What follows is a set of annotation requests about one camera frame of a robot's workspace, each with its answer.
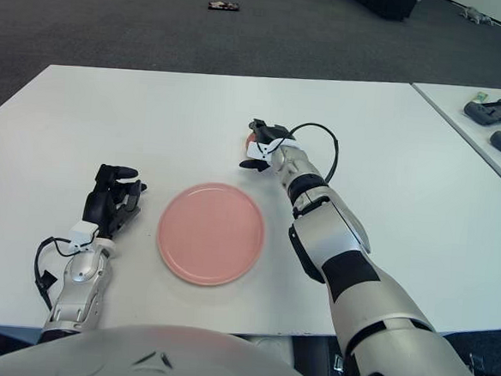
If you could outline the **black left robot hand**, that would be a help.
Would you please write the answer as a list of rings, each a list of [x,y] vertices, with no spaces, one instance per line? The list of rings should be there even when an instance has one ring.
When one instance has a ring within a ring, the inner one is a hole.
[[[111,240],[140,212],[138,203],[148,187],[135,168],[102,164],[88,194],[82,220],[98,227],[98,236]]]

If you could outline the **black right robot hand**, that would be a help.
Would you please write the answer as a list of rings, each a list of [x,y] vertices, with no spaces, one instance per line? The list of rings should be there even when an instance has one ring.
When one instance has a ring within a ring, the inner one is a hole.
[[[262,172],[271,167],[275,152],[280,146],[298,148],[299,143],[291,132],[281,125],[267,125],[255,118],[249,124],[251,133],[246,139],[245,158],[239,163],[244,169]]]

